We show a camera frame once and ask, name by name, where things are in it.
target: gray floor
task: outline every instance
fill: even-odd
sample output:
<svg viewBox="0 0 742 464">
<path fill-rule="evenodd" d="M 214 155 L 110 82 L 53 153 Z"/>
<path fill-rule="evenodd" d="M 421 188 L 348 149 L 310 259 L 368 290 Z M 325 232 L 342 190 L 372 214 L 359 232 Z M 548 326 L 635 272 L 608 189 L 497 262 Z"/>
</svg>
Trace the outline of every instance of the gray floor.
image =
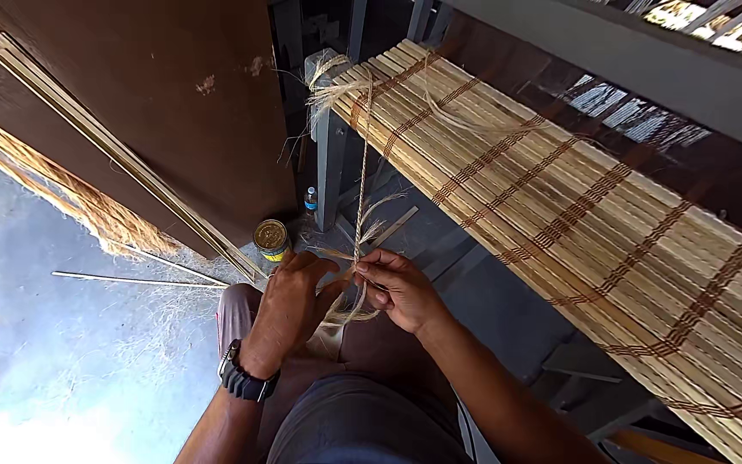
<svg viewBox="0 0 742 464">
<path fill-rule="evenodd" d="M 384 245 L 413 258 L 456 225 L 402 177 L 372 197 L 403 190 L 406 198 L 376 216 L 390 224 L 420 208 Z M 350 220 L 352 211 L 356 204 L 344 209 Z M 306 229 L 303 238 L 298 247 L 348 249 L 335 230 Z M 236 281 L 225 263 L 189 252 L 181 260 Z M 50 276 L 55 270 L 197 281 L 105 255 L 87 230 L 0 174 L 0 461 L 171 461 L 219 382 L 219 291 L 78 281 Z M 525 381 L 573 331 L 490 256 L 446 280 L 454 314 Z M 480 440 L 480 462 L 489 462 L 484 446 Z"/>
</svg>

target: hand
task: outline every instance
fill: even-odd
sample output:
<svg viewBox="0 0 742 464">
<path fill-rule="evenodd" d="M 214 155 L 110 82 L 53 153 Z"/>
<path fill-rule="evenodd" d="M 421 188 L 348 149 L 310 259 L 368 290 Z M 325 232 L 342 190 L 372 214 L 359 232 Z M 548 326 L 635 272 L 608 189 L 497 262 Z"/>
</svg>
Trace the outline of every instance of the hand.
<svg viewBox="0 0 742 464">
<path fill-rule="evenodd" d="M 377 248 L 360 258 L 356 269 L 358 286 L 362 286 L 365 278 L 387 289 L 369 283 L 366 301 L 378 310 L 387 311 L 391 321 L 405 331 L 419 337 L 431 323 L 452 318 L 431 281 L 408 258 Z"/>
<path fill-rule="evenodd" d="M 310 251 L 288 250 L 274 269 L 251 333 L 242 340 L 239 363 L 258 379 L 267 379 L 296 347 L 311 338 L 325 312 L 348 286 L 334 281 L 316 295 L 316 284 L 340 267 Z"/>
</svg>

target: bamboo blind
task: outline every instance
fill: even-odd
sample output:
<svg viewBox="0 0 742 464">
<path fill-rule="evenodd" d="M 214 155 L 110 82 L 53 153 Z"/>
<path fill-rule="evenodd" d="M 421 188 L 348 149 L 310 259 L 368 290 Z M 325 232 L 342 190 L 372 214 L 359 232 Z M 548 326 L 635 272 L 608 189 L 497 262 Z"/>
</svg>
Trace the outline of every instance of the bamboo blind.
<svg viewBox="0 0 742 464">
<path fill-rule="evenodd" d="M 742 233 L 409 41 L 332 109 L 666 406 L 742 463 Z M 423 99 L 481 125 L 441 123 Z"/>
</svg>

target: water bottle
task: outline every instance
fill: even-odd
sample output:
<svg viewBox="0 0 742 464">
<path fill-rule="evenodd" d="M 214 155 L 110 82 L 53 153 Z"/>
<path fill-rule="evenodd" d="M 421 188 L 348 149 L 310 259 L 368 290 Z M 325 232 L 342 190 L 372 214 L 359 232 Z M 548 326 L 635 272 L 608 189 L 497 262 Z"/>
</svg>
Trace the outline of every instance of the water bottle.
<svg viewBox="0 0 742 464">
<path fill-rule="evenodd" d="M 308 192 L 305 194 L 305 212 L 308 215 L 313 215 L 316 211 L 316 189 L 312 186 L 308 188 Z"/>
</svg>

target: leg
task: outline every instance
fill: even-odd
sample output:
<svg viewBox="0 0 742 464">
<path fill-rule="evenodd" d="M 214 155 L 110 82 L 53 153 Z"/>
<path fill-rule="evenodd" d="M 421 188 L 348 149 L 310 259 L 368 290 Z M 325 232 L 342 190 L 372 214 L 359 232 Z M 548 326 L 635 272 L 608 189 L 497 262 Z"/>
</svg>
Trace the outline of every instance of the leg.
<svg viewBox="0 0 742 464">
<path fill-rule="evenodd" d="M 233 285 L 223 291 L 217 312 L 220 357 L 232 340 L 243 339 L 251 332 L 261 299 L 262 292 L 246 283 Z M 280 424 L 294 407 L 297 398 L 318 379 L 344 370 L 341 363 L 319 357 L 292 356 L 285 360 L 276 391 L 265 400 L 262 410 L 260 431 L 256 437 L 257 461 L 263 461 L 267 457 L 276 431 L 280 429 Z"/>
<path fill-rule="evenodd" d="M 222 292 L 216 314 L 220 358 L 234 339 L 242 340 L 251 332 L 261 299 L 262 292 L 246 283 L 232 285 Z"/>
<path fill-rule="evenodd" d="M 388 314 L 345 326 L 340 359 L 349 371 L 366 372 L 414 401 L 441 426 L 456 430 L 457 395 L 417 337 Z"/>
</svg>

